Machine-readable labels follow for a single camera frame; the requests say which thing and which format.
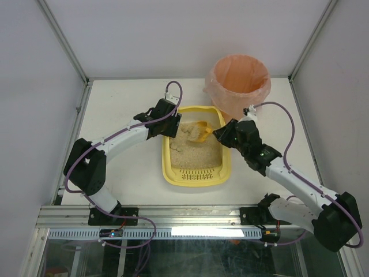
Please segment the yellow litter box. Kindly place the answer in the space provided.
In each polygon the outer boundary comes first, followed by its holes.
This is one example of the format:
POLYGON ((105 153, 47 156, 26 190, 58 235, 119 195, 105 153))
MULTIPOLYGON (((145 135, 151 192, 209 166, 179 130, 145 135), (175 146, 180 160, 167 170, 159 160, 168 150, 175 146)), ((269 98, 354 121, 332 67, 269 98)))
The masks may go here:
MULTIPOLYGON (((219 109, 214 106, 187 106, 180 107, 181 123, 206 121, 215 129, 225 125, 225 120, 219 109)), ((230 149, 221 146, 222 164, 217 167, 199 169, 180 169, 171 164, 170 139, 163 138, 162 169, 167 182, 176 186, 200 188, 224 183, 231 175, 230 149)))

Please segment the yellow litter scoop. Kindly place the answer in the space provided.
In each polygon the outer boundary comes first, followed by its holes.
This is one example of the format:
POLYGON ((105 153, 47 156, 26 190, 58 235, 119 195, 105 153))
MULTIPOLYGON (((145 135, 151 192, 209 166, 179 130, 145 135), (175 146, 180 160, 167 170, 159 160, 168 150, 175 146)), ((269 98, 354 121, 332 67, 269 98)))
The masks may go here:
POLYGON ((213 126, 207 121, 193 122, 193 128, 187 139, 193 143, 203 143, 213 133, 213 126))

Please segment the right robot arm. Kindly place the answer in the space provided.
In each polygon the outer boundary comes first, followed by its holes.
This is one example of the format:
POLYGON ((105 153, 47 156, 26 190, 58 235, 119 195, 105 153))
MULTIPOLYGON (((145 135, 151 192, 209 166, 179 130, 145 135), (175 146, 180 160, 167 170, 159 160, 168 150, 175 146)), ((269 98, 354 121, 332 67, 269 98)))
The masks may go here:
POLYGON ((335 191, 310 182, 297 173, 285 156, 264 144, 254 121, 229 121, 213 131, 223 146, 236 149, 249 168, 290 191, 302 204, 292 203, 276 194, 266 196, 259 205, 276 219, 312 233, 326 249, 337 252, 358 235, 359 248, 364 243, 362 222, 356 199, 349 193, 335 191))

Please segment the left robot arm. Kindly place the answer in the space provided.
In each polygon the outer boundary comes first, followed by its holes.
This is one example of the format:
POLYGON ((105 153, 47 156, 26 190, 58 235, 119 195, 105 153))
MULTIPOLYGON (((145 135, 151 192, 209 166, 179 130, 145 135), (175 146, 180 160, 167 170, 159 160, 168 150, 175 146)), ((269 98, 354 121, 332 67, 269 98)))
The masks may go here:
POLYGON ((107 164, 128 148, 158 135, 174 138, 182 117, 177 109, 173 102, 161 98, 122 130, 94 141, 80 138, 73 144, 63 170, 65 184, 70 181, 95 206, 96 220, 106 224, 124 221, 121 203, 105 186, 107 164))

